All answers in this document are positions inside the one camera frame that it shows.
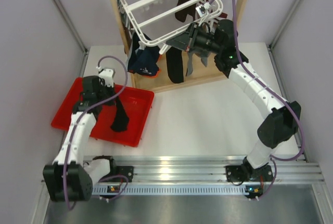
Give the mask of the white plastic clip hanger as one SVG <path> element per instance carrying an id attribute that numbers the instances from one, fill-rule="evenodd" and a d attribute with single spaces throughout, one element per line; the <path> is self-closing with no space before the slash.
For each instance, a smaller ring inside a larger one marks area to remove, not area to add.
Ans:
<path id="1" fill-rule="evenodd" d="M 144 45 L 161 47 L 161 53 L 166 51 L 166 41 L 184 32 L 190 25 L 190 20 L 174 21 L 175 13 L 193 7 L 193 21 L 196 19 L 196 6 L 201 0 L 120 0 L 132 24 L 132 30 L 137 33 Z M 215 5 L 215 15 L 223 11 L 221 0 L 209 0 Z"/>

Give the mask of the black sock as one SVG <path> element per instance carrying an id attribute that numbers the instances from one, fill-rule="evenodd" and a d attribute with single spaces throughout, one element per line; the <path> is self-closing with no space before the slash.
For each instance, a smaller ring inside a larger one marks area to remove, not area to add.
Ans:
<path id="1" fill-rule="evenodd" d="M 171 47 L 166 52 L 166 65 L 168 77 L 174 84 L 184 82 L 183 58 L 182 51 Z"/>
<path id="2" fill-rule="evenodd" d="M 110 126 L 110 128 L 114 132 L 120 133 L 127 130 L 130 118 L 128 117 L 119 97 L 115 98 L 115 105 L 116 105 L 116 115 L 114 117 L 114 121 Z"/>

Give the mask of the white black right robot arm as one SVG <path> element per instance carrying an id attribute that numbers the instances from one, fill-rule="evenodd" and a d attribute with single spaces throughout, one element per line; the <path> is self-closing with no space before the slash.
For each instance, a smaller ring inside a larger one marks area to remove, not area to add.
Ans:
<path id="1" fill-rule="evenodd" d="M 276 148 L 298 131 L 301 106 L 282 98 L 255 73 L 239 50 L 234 26 L 233 21 L 223 19 L 214 32 L 207 32 L 193 22 L 166 43 L 187 53 L 213 53 L 217 69 L 239 86 L 261 113 L 264 121 L 257 130 L 258 141 L 242 163 L 244 177 L 253 181 L 261 176 Z"/>

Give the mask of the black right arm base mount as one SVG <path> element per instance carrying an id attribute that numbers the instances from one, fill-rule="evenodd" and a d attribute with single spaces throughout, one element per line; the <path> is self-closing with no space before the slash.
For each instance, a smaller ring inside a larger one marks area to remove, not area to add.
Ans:
<path id="1" fill-rule="evenodd" d="M 244 182 L 272 182 L 273 180 L 273 171 L 268 164 L 257 169 L 244 164 L 228 165 L 225 170 L 227 182 L 235 186 L 240 186 Z"/>

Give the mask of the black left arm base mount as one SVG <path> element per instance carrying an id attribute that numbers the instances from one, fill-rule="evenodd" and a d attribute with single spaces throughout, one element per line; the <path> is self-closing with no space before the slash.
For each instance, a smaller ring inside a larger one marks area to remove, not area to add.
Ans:
<path id="1" fill-rule="evenodd" d="M 111 172 L 101 178 L 99 182 L 132 182 L 134 176 L 133 166 L 116 166 Z"/>

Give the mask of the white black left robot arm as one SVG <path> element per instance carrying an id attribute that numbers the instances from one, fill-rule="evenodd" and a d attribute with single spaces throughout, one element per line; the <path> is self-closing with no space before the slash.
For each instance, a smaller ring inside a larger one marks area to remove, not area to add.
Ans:
<path id="1" fill-rule="evenodd" d="M 64 143 L 52 163 L 43 169 L 53 202 L 88 201 L 95 184 L 102 178 L 112 181 L 118 174 L 109 156 L 99 156 L 84 166 L 84 150 L 102 106 L 115 98 L 113 86 L 106 85 L 105 80 L 96 75 L 84 77 L 82 86 Z"/>

